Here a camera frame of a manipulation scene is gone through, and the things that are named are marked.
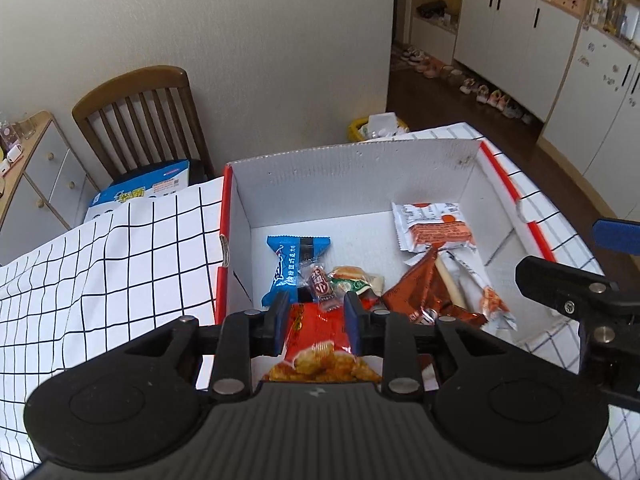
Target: drawer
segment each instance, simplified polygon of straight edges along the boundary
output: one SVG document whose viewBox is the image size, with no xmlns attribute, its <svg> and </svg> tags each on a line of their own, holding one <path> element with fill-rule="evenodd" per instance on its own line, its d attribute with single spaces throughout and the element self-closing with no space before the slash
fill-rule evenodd
<svg viewBox="0 0 640 480">
<path fill-rule="evenodd" d="M 62 162 L 58 179 L 53 186 L 49 203 L 71 227 L 76 224 L 76 213 L 85 177 L 84 170 L 76 156 L 71 150 L 68 150 L 65 160 Z"/>
<path fill-rule="evenodd" d="M 72 227 L 79 226 L 82 222 L 84 222 L 84 217 L 86 216 L 86 212 L 89 209 L 89 204 L 97 194 L 98 190 L 95 189 L 94 185 L 89 181 L 89 177 L 86 176 L 84 178 L 84 186 L 82 186 L 82 194 L 80 195 L 78 211 L 76 212 L 76 221 L 74 222 Z"/>
<path fill-rule="evenodd" d="M 65 141 L 52 122 L 40 139 L 26 168 L 26 173 L 35 187 L 46 197 L 51 196 L 66 150 Z"/>
<path fill-rule="evenodd" d="M 66 232 L 65 226 L 24 177 L 20 179 L 8 208 L 0 227 L 1 265 Z"/>
</svg>

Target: cabinet handle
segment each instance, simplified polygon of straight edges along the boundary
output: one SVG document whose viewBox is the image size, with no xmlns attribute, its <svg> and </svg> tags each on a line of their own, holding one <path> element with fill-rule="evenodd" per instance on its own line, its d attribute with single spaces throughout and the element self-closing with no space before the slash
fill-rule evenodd
<svg viewBox="0 0 640 480">
<path fill-rule="evenodd" d="M 629 65 L 628 67 L 626 67 L 626 74 L 625 74 L 625 78 L 622 80 L 622 86 L 625 85 L 626 83 L 626 78 L 629 77 L 629 72 L 631 71 L 631 65 Z"/>
</svg>

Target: cardboard box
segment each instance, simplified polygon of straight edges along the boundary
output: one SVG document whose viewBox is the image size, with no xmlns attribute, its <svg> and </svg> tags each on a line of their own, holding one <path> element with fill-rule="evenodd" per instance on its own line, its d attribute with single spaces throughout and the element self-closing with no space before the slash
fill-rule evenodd
<svg viewBox="0 0 640 480">
<path fill-rule="evenodd" d="M 132 198 L 157 198 L 174 194 L 189 186 L 189 161 L 182 160 L 137 176 L 98 193 L 84 216 L 84 222 L 111 212 Z"/>
<path fill-rule="evenodd" d="M 475 140 L 380 140 L 240 160 L 225 168 L 220 219 L 224 263 L 216 322 L 260 306 L 277 256 L 268 235 L 329 236 L 321 261 L 360 266 L 385 277 L 408 270 L 391 202 L 459 203 L 495 290 L 518 318 L 518 342 L 550 328 L 552 311 L 524 298 L 514 282 L 527 254 L 543 256 L 535 229 L 518 214 L 510 181 Z"/>
</svg>

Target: blue candy wrapper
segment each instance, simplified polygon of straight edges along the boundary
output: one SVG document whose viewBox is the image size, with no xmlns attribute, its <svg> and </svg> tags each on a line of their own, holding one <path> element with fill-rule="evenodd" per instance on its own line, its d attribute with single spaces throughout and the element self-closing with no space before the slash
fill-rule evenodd
<svg viewBox="0 0 640 480">
<path fill-rule="evenodd" d="M 279 292 L 288 292 L 289 301 L 299 303 L 298 287 L 305 288 L 298 272 L 300 263 L 317 260 L 330 244 L 329 237 L 267 237 L 267 245 L 278 257 L 278 267 L 271 283 L 271 290 L 262 297 L 262 306 L 268 308 Z"/>
</svg>

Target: snack package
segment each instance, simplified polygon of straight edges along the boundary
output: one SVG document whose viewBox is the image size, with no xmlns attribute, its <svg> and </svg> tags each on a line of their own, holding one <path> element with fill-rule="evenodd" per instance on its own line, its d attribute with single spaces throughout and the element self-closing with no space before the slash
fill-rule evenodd
<svg viewBox="0 0 640 480">
<path fill-rule="evenodd" d="M 416 324 L 433 324 L 440 316 L 452 316 L 472 326 L 484 325 L 482 314 L 468 312 L 452 303 L 449 291 L 436 268 L 438 251 L 431 248 L 382 296 L 389 310 L 406 314 Z"/>
<path fill-rule="evenodd" d="M 271 290 L 262 297 L 262 306 L 268 308 L 276 294 L 283 291 L 289 293 L 291 303 L 310 301 L 308 289 L 299 274 L 300 263 L 317 260 L 330 243 L 331 238 L 328 237 L 267 237 L 267 245 L 278 256 L 278 267 L 271 283 Z"/>
<path fill-rule="evenodd" d="M 373 278 L 360 267 L 341 266 L 334 267 L 329 272 L 329 279 L 334 288 L 335 295 L 341 300 L 344 295 L 352 290 L 358 296 L 372 289 Z"/>
<path fill-rule="evenodd" d="M 464 269 L 473 282 L 479 287 L 482 296 L 478 302 L 478 311 L 482 312 L 492 325 L 491 332 L 498 329 L 517 330 L 518 326 L 515 316 L 504 304 L 500 296 L 498 296 L 498 293 L 493 290 L 482 276 L 459 254 L 453 251 L 447 251 L 447 255 Z"/>
<path fill-rule="evenodd" d="M 320 310 L 328 312 L 340 306 L 340 300 L 336 298 L 322 265 L 313 261 L 300 263 L 300 275 L 305 279 L 306 286 L 309 287 Z"/>
<path fill-rule="evenodd" d="M 452 249 L 475 245 L 457 204 L 392 203 L 392 210 L 402 251 L 423 253 L 431 247 Z"/>
<path fill-rule="evenodd" d="M 285 349 L 284 361 L 271 368 L 263 380 L 379 383 L 382 379 L 351 354 L 342 308 L 323 312 L 317 303 L 292 304 Z"/>
</svg>

